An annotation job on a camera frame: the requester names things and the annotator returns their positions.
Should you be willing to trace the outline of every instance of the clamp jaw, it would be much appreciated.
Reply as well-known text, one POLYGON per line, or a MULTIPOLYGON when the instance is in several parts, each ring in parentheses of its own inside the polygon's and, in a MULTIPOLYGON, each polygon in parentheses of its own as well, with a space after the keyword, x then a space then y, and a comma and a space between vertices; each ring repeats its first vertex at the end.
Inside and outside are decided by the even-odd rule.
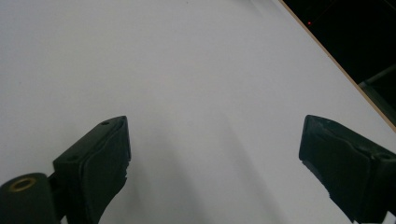
POLYGON ((0 223, 96 224, 126 181, 126 117, 108 119, 53 161, 55 173, 16 177, 0 188, 0 223))

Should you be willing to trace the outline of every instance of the white surface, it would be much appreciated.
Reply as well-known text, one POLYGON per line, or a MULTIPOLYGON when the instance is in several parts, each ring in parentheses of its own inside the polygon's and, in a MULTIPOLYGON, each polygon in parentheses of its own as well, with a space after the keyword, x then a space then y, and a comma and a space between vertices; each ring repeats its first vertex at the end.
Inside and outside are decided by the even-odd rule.
POLYGON ((126 115, 129 179, 101 223, 349 223, 298 160, 307 114, 395 151, 278 2, 0 3, 0 183, 49 175, 98 122, 126 115))

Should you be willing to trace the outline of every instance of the metal ring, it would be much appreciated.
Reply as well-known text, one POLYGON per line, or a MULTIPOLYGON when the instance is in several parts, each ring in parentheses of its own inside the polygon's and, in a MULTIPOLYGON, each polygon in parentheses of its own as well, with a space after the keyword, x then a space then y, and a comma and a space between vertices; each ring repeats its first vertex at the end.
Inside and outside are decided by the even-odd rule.
POLYGON ((35 184, 36 180, 34 177, 25 177, 22 179, 19 179, 17 181, 15 181, 14 183, 12 183, 11 186, 9 186, 9 191, 11 192, 20 192, 26 189, 29 189, 30 187, 32 187, 35 184), (22 186, 18 186, 23 182, 28 182, 26 184, 23 184, 22 186))

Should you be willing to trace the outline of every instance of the bolt hole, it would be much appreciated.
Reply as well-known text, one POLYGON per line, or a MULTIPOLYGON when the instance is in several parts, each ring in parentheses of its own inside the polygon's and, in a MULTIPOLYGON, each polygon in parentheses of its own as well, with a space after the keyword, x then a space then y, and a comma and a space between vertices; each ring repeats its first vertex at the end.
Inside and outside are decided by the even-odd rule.
POLYGON ((25 189, 29 189, 34 184, 35 184, 35 178, 25 177, 12 183, 12 185, 9 187, 9 191, 11 192, 23 191, 25 189))
POLYGON ((72 156, 70 158, 68 158, 68 161, 75 161, 76 159, 78 159, 78 156, 72 156))

